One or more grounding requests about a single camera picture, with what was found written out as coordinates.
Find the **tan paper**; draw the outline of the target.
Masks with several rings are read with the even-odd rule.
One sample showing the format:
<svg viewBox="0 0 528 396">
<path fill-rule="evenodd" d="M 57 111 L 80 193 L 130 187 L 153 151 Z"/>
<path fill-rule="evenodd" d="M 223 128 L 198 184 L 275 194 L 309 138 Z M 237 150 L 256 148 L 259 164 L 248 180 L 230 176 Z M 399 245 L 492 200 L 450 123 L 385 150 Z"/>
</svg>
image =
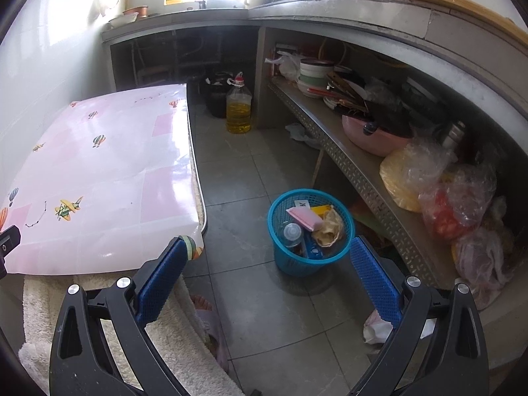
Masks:
<svg viewBox="0 0 528 396">
<path fill-rule="evenodd" d="M 322 224 L 314 232 L 312 238 L 322 248 L 330 248 L 344 235 L 345 224 L 339 213 L 330 208 L 324 213 Z"/>
</svg>

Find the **red contents plastic bag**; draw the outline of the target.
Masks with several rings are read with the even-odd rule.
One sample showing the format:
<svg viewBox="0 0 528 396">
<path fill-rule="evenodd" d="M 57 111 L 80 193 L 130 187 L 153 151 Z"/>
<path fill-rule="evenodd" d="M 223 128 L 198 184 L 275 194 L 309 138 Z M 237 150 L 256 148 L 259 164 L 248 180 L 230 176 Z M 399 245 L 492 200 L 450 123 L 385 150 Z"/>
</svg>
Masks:
<svg viewBox="0 0 528 396">
<path fill-rule="evenodd" d="M 495 195 L 497 178 L 488 165 L 454 165 L 418 196 L 431 237 L 450 242 L 476 229 Z"/>
</svg>

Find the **yellow cooking oil jug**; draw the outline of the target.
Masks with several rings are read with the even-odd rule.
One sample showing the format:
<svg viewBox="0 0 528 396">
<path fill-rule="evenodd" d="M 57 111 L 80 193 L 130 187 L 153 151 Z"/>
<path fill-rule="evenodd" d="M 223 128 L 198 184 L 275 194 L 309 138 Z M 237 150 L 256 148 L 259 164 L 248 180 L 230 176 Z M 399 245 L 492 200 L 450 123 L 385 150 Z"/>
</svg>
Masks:
<svg viewBox="0 0 528 396">
<path fill-rule="evenodd" d="M 227 83 L 231 89 L 226 94 L 225 127 L 232 134 L 245 134 L 250 131 L 252 94 L 245 86 L 242 72 Z"/>
</svg>

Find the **black bucket under counter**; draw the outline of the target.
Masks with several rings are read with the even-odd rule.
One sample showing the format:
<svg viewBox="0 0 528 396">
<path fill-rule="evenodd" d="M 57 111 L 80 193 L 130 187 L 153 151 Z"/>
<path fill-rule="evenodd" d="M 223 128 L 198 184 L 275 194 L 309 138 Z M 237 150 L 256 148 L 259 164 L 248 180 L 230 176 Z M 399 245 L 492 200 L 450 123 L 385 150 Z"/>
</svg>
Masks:
<svg viewBox="0 0 528 396">
<path fill-rule="evenodd" d="M 204 80 L 204 93 L 207 109 L 219 119 L 226 117 L 226 95 L 231 89 L 228 80 L 233 77 L 229 72 L 210 74 Z"/>
</svg>

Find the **stacked white green bowls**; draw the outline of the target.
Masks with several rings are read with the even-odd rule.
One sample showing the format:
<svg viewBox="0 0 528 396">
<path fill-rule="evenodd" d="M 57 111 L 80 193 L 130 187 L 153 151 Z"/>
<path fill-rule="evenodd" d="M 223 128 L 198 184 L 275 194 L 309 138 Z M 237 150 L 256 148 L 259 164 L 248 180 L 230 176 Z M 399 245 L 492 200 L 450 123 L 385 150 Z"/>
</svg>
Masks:
<svg viewBox="0 0 528 396">
<path fill-rule="evenodd" d="M 297 76 L 297 88 L 306 97 L 318 97 L 312 91 L 324 91 L 327 88 L 327 75 L 334 71 L 334 67 L 334 63 L 327 60 L 302 58 Z"/>
</svg>

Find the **steel thermos flask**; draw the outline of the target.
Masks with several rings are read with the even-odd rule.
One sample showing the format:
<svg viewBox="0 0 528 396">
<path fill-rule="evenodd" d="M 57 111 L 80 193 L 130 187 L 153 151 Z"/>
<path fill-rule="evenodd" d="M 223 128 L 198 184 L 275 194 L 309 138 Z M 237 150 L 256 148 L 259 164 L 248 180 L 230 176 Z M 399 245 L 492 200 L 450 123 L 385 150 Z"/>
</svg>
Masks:
<svg viewBox="0 0 528 396">
<path fill-rule="evenodd" d="M 442 134 L 440 144 L 444 149 L 454 151 L 465 134 L 465 124 L 461 121 L 451 122 Z"/>
</svg>

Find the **pink patterned tablecloth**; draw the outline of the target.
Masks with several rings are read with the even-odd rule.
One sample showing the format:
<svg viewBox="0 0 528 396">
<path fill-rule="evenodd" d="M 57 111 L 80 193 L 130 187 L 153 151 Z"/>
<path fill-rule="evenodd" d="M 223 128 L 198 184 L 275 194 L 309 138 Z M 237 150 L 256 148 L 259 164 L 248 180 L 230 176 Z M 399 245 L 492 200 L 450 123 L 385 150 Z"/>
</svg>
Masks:
<svg viewBox="0 0 528 396">
<path fill-rule="evenodd" d="M 67 106 L 1 205 L 20 230 L 11 274 L 132 270 L 187 235 L 201 245 L 187 88 L 136 88 Z"/>
</svg>

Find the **white plastic bag on shelf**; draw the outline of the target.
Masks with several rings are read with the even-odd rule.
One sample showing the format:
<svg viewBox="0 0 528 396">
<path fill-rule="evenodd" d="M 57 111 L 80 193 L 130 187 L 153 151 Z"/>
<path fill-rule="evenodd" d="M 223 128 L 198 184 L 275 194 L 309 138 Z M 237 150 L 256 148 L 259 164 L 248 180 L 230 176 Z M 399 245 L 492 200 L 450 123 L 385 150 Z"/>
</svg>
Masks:
<svg viewBox="0 0 528 396">
<path fill-rule="evenodd" d="M 288 81 L 296 82 L 300 75 L 301 60 L 299 54 L 279 50 L 277 57 L 266 58 L 264 62 L 278 67 L 278 72 Z"/>
</svg>

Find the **copper bowl on counter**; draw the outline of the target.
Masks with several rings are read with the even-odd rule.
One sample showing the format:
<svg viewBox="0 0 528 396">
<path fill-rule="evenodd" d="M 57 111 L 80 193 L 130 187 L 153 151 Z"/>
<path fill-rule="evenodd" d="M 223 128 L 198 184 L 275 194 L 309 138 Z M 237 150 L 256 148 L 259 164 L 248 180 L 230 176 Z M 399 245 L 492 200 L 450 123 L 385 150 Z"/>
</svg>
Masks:
<svg viewBox="0 0 528 396">
<path fill-rule="evenodd" d="M 147 18 L 149 14 L 149 7 L 147 5 L 139 5 L 123 11 L 123 15 L 131 14 L 136 14 L 138 19 Z"/>
</svg>

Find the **wooden cutting board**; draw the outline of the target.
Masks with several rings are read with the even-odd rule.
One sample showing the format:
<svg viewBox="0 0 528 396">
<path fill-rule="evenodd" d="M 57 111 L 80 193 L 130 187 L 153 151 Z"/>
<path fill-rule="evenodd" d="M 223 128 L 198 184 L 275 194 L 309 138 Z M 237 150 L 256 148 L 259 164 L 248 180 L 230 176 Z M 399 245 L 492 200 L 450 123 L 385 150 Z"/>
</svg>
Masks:
<svg viewBox="0 0 528 396">
<path fill-rule="evenodd" d="M 434 5 L 440 5 L 450 10 L 469 15 L 477 20 L 481 20 L 489 26 L 502 31 L 510 38 L 527 47 L 527 32 L 518 27 L 509 18 L 499 15 L 489 10 L 489 8 L 479 5 L 472 0 L 416 0 Z"/>
</svg>

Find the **yellow plastic bag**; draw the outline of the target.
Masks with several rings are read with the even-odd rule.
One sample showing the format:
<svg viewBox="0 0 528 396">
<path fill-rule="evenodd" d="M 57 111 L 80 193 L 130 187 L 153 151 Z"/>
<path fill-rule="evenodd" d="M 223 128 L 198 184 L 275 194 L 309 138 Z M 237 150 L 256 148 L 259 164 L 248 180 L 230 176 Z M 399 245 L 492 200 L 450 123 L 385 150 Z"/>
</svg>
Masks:
<svg viewBox="0 0 528 396">
<path fill-rule="evenodd" d="M 439 181 L 454 159 L 453 151 L 434 140 L 417 139 L 386 156 L 379 176 L 398 207 L 421 213 L 419 196 Z"/>
</svg>

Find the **orange white medicine box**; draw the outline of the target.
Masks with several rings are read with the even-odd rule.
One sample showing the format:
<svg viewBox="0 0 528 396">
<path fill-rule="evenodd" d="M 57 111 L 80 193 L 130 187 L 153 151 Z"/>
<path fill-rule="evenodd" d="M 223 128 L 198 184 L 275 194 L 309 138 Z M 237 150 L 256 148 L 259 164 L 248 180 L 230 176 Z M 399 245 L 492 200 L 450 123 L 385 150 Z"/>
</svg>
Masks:
<svg viewBox="0 0 528 396">
<path fill-rule="evenodd" d="M 319 218 L 324 219 L 326 214 L 333 210 L 331 205 L 320 205 L 311 207 L 311 211 L 315 213 Z"/>
</svg>

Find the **blue plastic waste basket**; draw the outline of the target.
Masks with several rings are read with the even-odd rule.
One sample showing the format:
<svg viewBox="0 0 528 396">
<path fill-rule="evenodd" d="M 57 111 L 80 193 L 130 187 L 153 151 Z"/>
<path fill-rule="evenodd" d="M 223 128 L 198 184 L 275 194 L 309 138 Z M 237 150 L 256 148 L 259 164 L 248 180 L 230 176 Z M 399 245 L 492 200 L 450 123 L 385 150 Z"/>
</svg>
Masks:
<svg viewBox="0 0 528 396">
<path fill-rule="evenodd" d="M 307 200 L 311 206 L 332 206 L 343 220 L 344 234 L 341 239 L 332 247 L 319 247 L 322 258 L 311 259 L 305 253 L 297 255 L 283 242 L 284 226 L 294 222 L 286 210 L 293 207 L 296 200 Z M 323 267 L 344 258 L 355 236 L 354 221 L 344 204 L 328 193 L 316 189 L 294 189 L 278 196 L 269 208 L 267 227 L 277 267 L 283 273 L 294 277 L 313 275 Z"/>
</svg>

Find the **pink plastic basin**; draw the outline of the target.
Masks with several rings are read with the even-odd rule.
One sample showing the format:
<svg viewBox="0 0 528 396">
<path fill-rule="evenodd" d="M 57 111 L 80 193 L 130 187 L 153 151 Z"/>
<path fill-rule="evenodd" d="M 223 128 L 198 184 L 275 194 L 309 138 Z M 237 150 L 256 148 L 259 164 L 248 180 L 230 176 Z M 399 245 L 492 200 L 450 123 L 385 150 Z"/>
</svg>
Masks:
<svg viewBox="0 0 528 396">
<path fill-rule="evenodd" d="M 412 140 L 382 130 L 367 135 L 363 131 L 366 122 L 346 115 L 342 116 L 341 121 L 348 140 L 372 155 L 385 157 L 396 149 L 403 149 Z"/>
</svg>

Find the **pinkish plastic bag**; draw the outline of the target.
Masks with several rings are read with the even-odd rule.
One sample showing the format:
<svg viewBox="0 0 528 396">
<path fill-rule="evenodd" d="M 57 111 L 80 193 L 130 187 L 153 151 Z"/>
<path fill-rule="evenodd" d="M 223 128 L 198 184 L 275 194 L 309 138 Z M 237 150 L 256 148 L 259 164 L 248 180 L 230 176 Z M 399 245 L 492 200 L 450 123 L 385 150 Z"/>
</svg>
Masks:
<svg viewBox="0 0 528 396">
<path fill-rule="evenodd" d="M 502 240 L 496 231 L 479 227 L 451 245 L 458 275 L 469 286 L 479 311 L 492 304 L 511 280 Z"/>
</svg>

